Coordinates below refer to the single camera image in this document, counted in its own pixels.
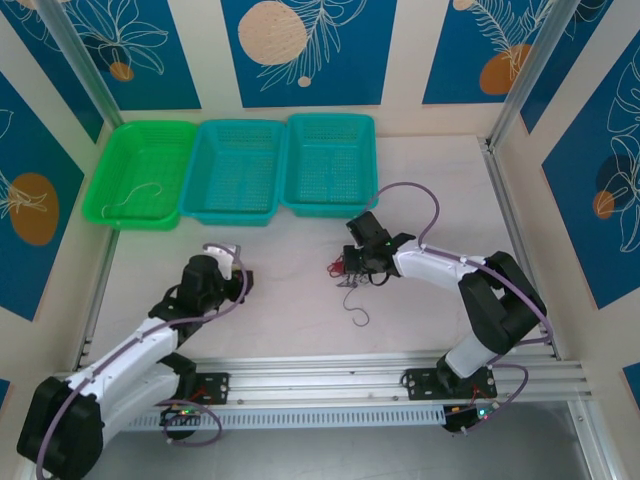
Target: string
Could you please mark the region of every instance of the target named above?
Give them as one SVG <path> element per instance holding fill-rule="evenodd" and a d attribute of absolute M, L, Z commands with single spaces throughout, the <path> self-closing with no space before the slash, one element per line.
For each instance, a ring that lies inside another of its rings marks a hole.
<path fill-rule="evenodd" d="M 347 312 L 362 312 L 364 313 L 364 315 L 367 317 L 367 321 L 364 323 L 358 323 L 356 322 L 356 317 L 351 317 L 351 321 L 353 322 L 353 324 L 356 327 L 366 327 L 367 325 L 369 325 L 369 322 L 371 321 L 371 318 L 369 317 L 369 314 L 367 313 L 367 311 L 364 308 L 360 308 L 360 307 L 347 307 L 347 299 L 349 298 L 349 295 L 351 295 L 351 293 L 358 287 L 358 284 L 354 284 L 351 289 L 347 292 L 347 294 L 344 296 L 344 300 L 342 300 L 342 306 L 344 307 L 344 309 Z"/>
<path fill-rule="evenodd" d="M 131 190 L 131 191 L 129 192 L 129 195 L 127 195 L 127 198 L 124 200 L 124 202 L 122 202 L 122 203 L 116 203 L 116 204 L 110 204 L 110 205 L 105 205 L 104 207 L 102 207 L 102 211 L 101 211 L 101 213 L 102 213 L 102 218 L 106 218 L 106 217 L 105 217 L 105 214 L 104 214 L 105 209 L 107 209 L 107 208 L 113 208 L 113 207 L 122 207 L 122 206 L 124 206 L 124 205 L 125 205 L 125 204 L 130 200 L 130 199 L 131 199 L 131 197 L 133 196 L 133 194 L 134 194 L 137 190 L 139 190 L 140 188 L 149 187 L 149 186 L 152 186 L 152 185 L 155 185 L 156 187 L 158 187 L 158 188 L 159 188 L 158 192 L 157 192 L 157 193 L 155 193 L 153 196 L 154 196 L 154 197 L 157 197 L 158 195 L 160 195 L 160 194 L 162 193 L 162 190 L 163 190 L 163 189 L 162 189 L 162 185 L 160 185 L 160 184 L 159 184 L 159 183 L 157 183 L 157 182 L 143 183 L 142 185 L 138 185 L 136 188 L 134 188 L 133 190 Z"/>

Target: wire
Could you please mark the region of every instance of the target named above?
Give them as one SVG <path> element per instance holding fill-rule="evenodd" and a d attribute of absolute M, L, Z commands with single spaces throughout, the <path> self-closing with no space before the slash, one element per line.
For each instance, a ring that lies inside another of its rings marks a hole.
<path fill-rule="evenodd" d="M 480 263 L 474 262 L 471 259 L 468 259 L 466 257 L 460 257 L 458 255 L 454 255 L 452 253 L 449 252 L 441 252 L 439 250 L 436 250 L 434 248 L 428 247 L 427 245 L 424 244 L 423 240 L 424 237 L 426 236 L 426 234 L 433 228 L 433 226 L 435 225 L 436 221 L 438 220 L 438 217 L 440 216 L 440 202 L 438 200 L 438 197 L 436 197 L 435 193 L 433 193 L 433 191 L 431 191 L 429 188 L 425 187 L 424 185 L 420 185 L 419 183 L 414 183 L 414 182 L 396 182 L 396 183 L 390 183 L 389 185 L 386 185 L 385 187 L 382 187 L 380 190 L 378 190 L 378 193 L 376 193 L 371 200 L 369 200 L 369 203 L 367 204 L 367 206 L 365 207 L 364 211 L 366 212 L 367 210 L 369 210 L 371 208 L 371 205 L 373 205 L 373 203 L 375 202 L 375 200 L 385 191 L 394 188 L 394 187 L 403 187 L 403 186 L 407 186 L 407 187 L 415 187 L 418 188 L 424 192 L 426 192 L 433 200 L 434 204 L 435 204 L 435 212 L 433 214 L 433 218 L 431 219 L 431 221 L 429 222 L 429 224 L 425 227 L 425 229 L 422 231 L 422 233 L 420 233 L 420 236 L 418 237 L 418 245 L 420 245 L 420 247 L 422 248 L 422 251 L 427 252 L 427 253 L 431 253 L 432 255 L 437 255 L 440 256 L 442 258 L 446 258 L 449 260 L 454 260 L 460 263 L 467 263 L 469 265 L 471 265 L 472 267 L 475 267 L 483 272 L 485 272 L 488 275 L 491 275 L 493 278 L 495 278 L 496 280 L 498 280 L 500 283 L 502 283 L 503 286 L 505 286 L 506 288 L 508 288 L 509 290 L 511 290 L 527 307 L 529 307 L 531 309 L 531 311 L 534 313 L 534 315 L 536 317 L 538 317 L 538 320 L 540 320 L 540 323 L 542 323 L 547 331 L 547 334 L 543 337 L 540 338 L 532 338 L 529 340 L 523 340 L 521 342 L 518 343 L 519 346 L 522 345 L 532 345 L 535 343 L 547 343 L 550 342 L 553 339 L 553 327 L 551 326 L 551 322 L 549 321 L 549 319 L 546 317 L 546 315 L 544 313 L 542 313 L 542 311 L 538 308 L 538 306 L 533 303 L 532 300 L 529 299 L 529 297 L 527 297 L 522 290 L 520 290 L 518 287 L 516 287 L 513 283 L 511 283 L 507 278 L 505 278 L 504 276 L 502 276 L 501 274 L 499 274 L 498 272 L 496 272 L 495 270 L 492 270 L 491 268 L 487 267 L 486 265 L 482 265 Z M 497 360 L 499 360 L 500 358 L 502 358 L 500 355 L 496 356 L 495 358 L 493 358 L 489 364 L 492 364 L 493 362 L 496 362 Z"/>
<path fill-rule="evenodd" d="M 473 430 L 476 430 L 481 425 L 484 425 L 489 420 L 493 419 L 498 414 L 498 412 L 502 411 L 504 409 L 504 407 L 506 407 L 507 405 L 512 403 L 518 397 L 518 395 L 520 395 L 522 393 L 522 391 L 524 390 L 524 387 L 527 386 L 527 383 L 529 383 L 529 370 L 527 370 L 522 365 L 516 365 L 514 363 L 498 363 L 498 364 L 494 365 L 493 368 L 515 368 L 515 369 L 521 370 L 522 373 L 524 373 L 524 378 L 522 379 L 522 383 L 516 389 L 516 391 L 513 392 L 513 394 L 509 396 L 509 398 L 507 398 L 504 402 L 502 402 L 502 404 L 496 410 L 494 410 L 491 415 L 489 415 L 489 418 L 487 418 L 486 420 L 482 420 L 482 421 L 476 423 L 475 425 L 472 425 L 471 427 L 466 428 L 463 432 L 459 432 L 459 433 L 464 433 L 466 435 L 467 433 L 472 432 Z"/>
<path fill-rule="evenodd" d="M 170 407 L 172 405 L 187 405 L 189 407 L 195 408 L 201 414 L 204 413 L 205 415 L 209 415 L 218 426 L 218 432 L 216 433 L 215 437 L 203 442 L 184 442 L 182 440 L 173 440 L 171 437 L 169 437 L 169 426 L 175 423 L 177 421 L 176 419 L 183 418 L 181 415 L 176 415 L 175 417 L 167 420 L 164 424 L 164 427 L 162 428 L 162 434 L 167 439 L 167 442 L 169 442 L 171 445 L 175 445 L 177 447 L 207 447 L 216 443 L 222 436 L 222 422 L 220 421 L 220 418 L 204 405 L 200 405 L 199 403 L 192 402 L 190 400 L 164 400 L 158 404 L 159 407 Z"/>
<path fill-rule="evenodd" d="M 333 261 L 328 267 L 327 272 L 331 278 L 338 278 L 343 276 L 344 273 L 344 254 L 340 255 L 335 261 Z"/>
<path fill-rule="evenodd" d="M 389 279 L 391 278 L 391 275 L 387 273 L 387 275 L 384 277 L 384 280 L 382 280 L 380 283 L 375 283 L 370 273 L 367 274 L 367 278 L 369 279 L 369 283 L 374 287 L 381 287 L 382 285 L 384 285 L 389 281 Z"/>
<path fill-rule="evenodd" d="M 365 316 L 367 317 L 367 321 L 364 323 L 358 323 L 356 322 L 356 317 L 351 317 L 351 321 L 353 322 L 353 324 L 356 327 L 366 327 L 367 325 L 369 325 L 369 322 L 371 321 L 371 317 L 369 317 L 369 314 L 367 313 L 367 311 L 364 308 L 360 308 L 360 307 L 347 307 L 347 298 L 349 298 L 349 295 L 351 295 L 351 292 L 353 292 L 356 287 L 358 285 L 356 284 L 355 286 L 351 287 L 351 290 L 349 290 L 347 292 L 347 294 L 344 296 L 344 300 L 342 300 L 342 306 L 344 307 L 344 309 L 347 312 L 362 312 L 365 314 Z"/>
<path fill-rule="evenodd" d="M 433 214 L 433 218 L 431 219 L 429 224 L 425 227 L 425 229 L 422 231 L 422 233 L 420 233 L 420 236 L 418 237 L 418 245 L 422 245 L 422 240 L 424 240 L 424 237 L 427 235 L 427 233 L 429 233 L 429 230 L 431 230 L 433 228 L 433 226 L 438 221 L 438 218 L 440 217 L 440 201 L 438 200 L 438 197 L 436 197 L 436 194 L 433 193 L 433 191 L 431 191 L 431 189 L 425 187 L 424 185 L 420 185 L 419 183 L 415 183 L 415 182 L 395 182 L 395 183 L 390 183 L 389 185 L 386 185 L 386 186 L 382 187 L 380 190 L 378 190 L 378 193 L 376 193 L 373 197 L 371 197 L 371 200 L 369 200 L 369 203 L 367 203 L 367 206 L 364 207 L 364 210 L 363 210 L 362 213 L 368 211 L 371 208 L 371 205 L 373 205 L 373 203 L 376 201 L 376 199 L 382 193 L 386 192 L 387 190 L 389 190 L 391 188 L 395 188 L 395 187 L 414 187 L 414 188 L 418 188 L 418 189 L 422 190 L 423 192 L 427 193 L 431 197 L 431 199 L 433 200 L 434 206 L 436 208 L 436 210 L 435 210 L 435 212 Z"/>
<path fill-rule="evenodd" d="M 545 335 L 544 337 L 533 338 L 530 340 L 523 340 L 519 342 L 518 345 L 530 345 L 533 343 L 546 343 L 548 341 L 551 341 L 551 339 L 553 338 L 553 327 L 551 326 L 551 322 L 549 322 L 549 319 L 546 317 L 544 313 L 542 313 L 542 311 L 538 308 L 538 306 L 535 303 L 533 303 L 533 301 L 529 297 L 527 297 L 524 294 L 524 292 L 522 292 L 522 290 L 520 290 L 513 283 L 511 283 L 511 281 L 509 281 L 506 277 L 502 276 L 501 274 L 487 267 L 486 265 L 475 262 L 466 257 L 460 257 L 459 255 L 455 255 L 449 252 L 441 252 L 440 250 L 435 250 L 431 247 L 427 247 L 426 245 L 422 245 L 422 250 L 424 252 L 431 253 L 433 255 L 438 255 L 440 257 L 447 258 L 449 260 L 454 260 L 463 264 L 466 263 L 468 265 L 471 265 L 472 267 L 475 267 L 478 270 L 481 270 L 484 273 L 491 275 L 493 278 L 498 280 L 504 287 L 511 290 L 533 312 L 533 314 L 536 317 L 538 317 L 538 320 L 540 320 L 540 322 L 544 325 L 545 329 L 547 330 L 547 335 Z"/>
<path fill-rule="evenodd" d="M 204 316 L 204 317 L 189 317 L 189 318 L 180 318 L 177 320 L 171 320 L 170 322 L 165 322 L 161 325 L 157 325 L 155 327 L 150 328 L 149 330 L 146 330 L 145 332 L 142 332 L 142 335 L 139 338 L 133 338 L 130 341 L 128 341 L 127 343 L 125 343 L 124 345 L 122 345 L 118 350 L 116 350 L 112 355 L 110 355 L 109 357 L 107 357 L 106 360 L 104 360 L 100 365 L 98 365 L 92 372 L 92 376 L 90 378 L 85 378 L 84 380 L 82 380 L 78 386 L 69 394 L 69 396 L 65 399 L 65 401 L 62 403 L 62 405 L 60 406 L 60 409 L 56 412 L 56 414 L 54 415 L 53 419 L 51 420 L 51 423 L 49 424 L 49 428 L 47 429 L 46 433 L 44 434 L 44 437 L 42 439 L 42 444 L 40 445 L 40 450 L 38 451 L 38 457 L 37 457 L 37 461 L 36 461 L 36 478 L 37 480 L 47 480 L 46 477 L 44 476 L 44 472 L 43 472 L 43 468 L 44 468 L 44 457 L 47 453 L 47 450 L 49 448 L 49 444 L 51 443 L 51 439 L 53 438 L 53 433 L 55 432 L 55 429 L 57 428 L 58 424 L 60 423 L 60 420 L 62 420 L 62 417 L 64 416 L 64 414 L 66 413 L 66 411 L 69 409 L 69 406 L 71 405 L 71 403 L 76 399 L 76 397 L 78 395 L 80 395 L 80 392 L 82 392 L 82 390 L 89 385 L 92 382 L 95 382 L 95 377 L 100 375 L 100 373 L 102 373 L 109 365 L 111 365 L 113 362 L 115 362 L 118 358 L 120 358 L 120 356 L 122 356 L 125 352 L 127 352 L 130 348 L 132 348 L 134 345 L 138 344 L 140 341 L 142 341 L 143 339 L 147 338 L 150 335 L 153 335 L 154 333 L 156 333 L 159 330 L 162 330 L 163 328 L 170 328 L 170 327 L 174 327 L 177 325 L 185 325 L 188 323 L 208 323 L 212 320 L 215 320 L 216 318 L 220 318 L 224 315 L 227 315 L 228 313 L 231 313 L 233 310 L 235 310 L 238 305 L 240 305 L 240 303 L 242 302 L 242 300 L 244 299 L 244 296 L 247 293 L 247 285 L 248 285 L 248 276 L 247 276 L 247 270 L 244 267 L 244 264 L 242 263 L 242 261 L 240 260 L 240 257 L 233 252 L 231 249 L 227 248 L 224 245 L 219 245 L 216 243 L 206 243 L 205 245 L 203 245 L 203 249 L 206 250 L 208 247 L 215 247 L 215 248 L 219 248 L 222 251 L 228 253 L 229 255 L 231 255 L 233 257 L 234 262 L 236 262 L 238 264 L 238 266 L 240 267 L 240 271 L 242 273 L 242 288 L 240 290 L 240 295 L 238 296 L 238 298 L 231 304 L 231 306 L 229 306 L 228 308 L 226 308 L 225 310 L 222 310 L 221 312 L 216 312 L 212 315 L 208 315 L 208 316 Z"/>

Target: metal pole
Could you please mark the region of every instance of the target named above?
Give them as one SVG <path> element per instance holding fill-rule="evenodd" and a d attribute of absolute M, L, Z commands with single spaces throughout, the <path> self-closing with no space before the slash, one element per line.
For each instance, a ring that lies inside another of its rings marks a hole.
<path fill-rule="evenodd" d="M 84 48 L 65 8 L 73 8 L 73 2 L 60 3 L 58 0 L 34 0 L 38 14 L 51 36 L 58 44 L 60 51 L 82 83 L 89 98 L 94 103 L 102 118 L 117 128 L 122 125 L 122 117 L 116 101 L 111 96 L 102 75 Z"/>
<path fill-rule="evenodd" d="M 524 63 L 520 74 L 516 77 L 511 91 L 507 95 L 504 106 L 488 137 L 489 151 L 494 152 L 509 131 L 513 121 L 529 97 L 533 86 L 538 81 L 553 49 L 557 45 L 564 29 L 580 4 L 580 0 L 548 0 L 555 2 L 547 20 L 540 29 L 538 38 Z"/>

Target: orange circle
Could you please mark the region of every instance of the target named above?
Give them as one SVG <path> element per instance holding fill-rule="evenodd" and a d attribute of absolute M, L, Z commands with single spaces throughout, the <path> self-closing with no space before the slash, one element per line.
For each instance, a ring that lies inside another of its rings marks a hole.
<path fill-rule="evenodd" d="M 23 173 L 11 184 L 9 198 L 14 201 L 9 214 L 18 236 L 37 247 L 49 243 L 60 218 L 58 195 L 51 182 L 38 173 Z"/>
<path fill-rule="evenodd" d="M 615 200 L 613 199 L 613 195 L 606 190 L 602 190 L 596 194 L 596 197 L 593 199 L 593 211 L 598 218 L 606 220 L 613 215 L 614 209 Z"/>
<path fill-rule="evenodd" d="M 133 80 L 133 70 L 129 65 L 122 62 L 113 62 L 109 67 L 113 78 L 120 82 L 130 82 Z"/>
<path fill-rule="evenodd" d="M 502 52 L 487 62 L 480 74 L 480 88 L 487 95 L 509 93 L 517 74 L 529 55 L 531 45 L 516 45 L 508 52 Z"/>

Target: beige circle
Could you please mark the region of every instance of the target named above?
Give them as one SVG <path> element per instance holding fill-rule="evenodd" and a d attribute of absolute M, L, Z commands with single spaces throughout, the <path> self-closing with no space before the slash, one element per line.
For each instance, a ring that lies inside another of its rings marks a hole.
<path fill-rule="evenodd" d="M 71 0 L 58 0 L 58 3 L 66 3 Z M 36 6 L 33 3 L 33 0 L 16 0 L 20 5 L 27 7 L 29 10 L 35 10 Z"/>
<path fill-rule="evenodd" d="M 453 8 L 456 10 L 466 10 L 476 3 L 476 0 L 453 0 Z"/>
<path fill-rule="evenodd" d="M 238 24 L 240 45 L 261 65 L 290 62 L 307 46 L 307 29 L 291 7 L 267 1 L 255 4 Z"/>
<path fill-rule="evenodd" d="M 311 85 L 311 79 L 309 77 L 300 77 L 298 79 L 298 85 L 302 88 L 307 88 Z"/>

